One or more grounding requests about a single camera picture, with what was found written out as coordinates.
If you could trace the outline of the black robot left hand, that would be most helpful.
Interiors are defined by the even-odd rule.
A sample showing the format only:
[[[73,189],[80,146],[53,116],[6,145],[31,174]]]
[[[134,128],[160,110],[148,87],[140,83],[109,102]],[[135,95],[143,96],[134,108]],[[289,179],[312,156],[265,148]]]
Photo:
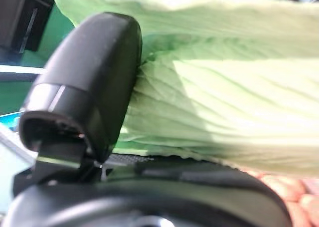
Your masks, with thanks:
[[[238,169],[150,154],[114,155],[141,62],[138,22],[103,12],[75,28],[22,106],[37,152],[14,177],[4,227],[290,227],[282,199]]]

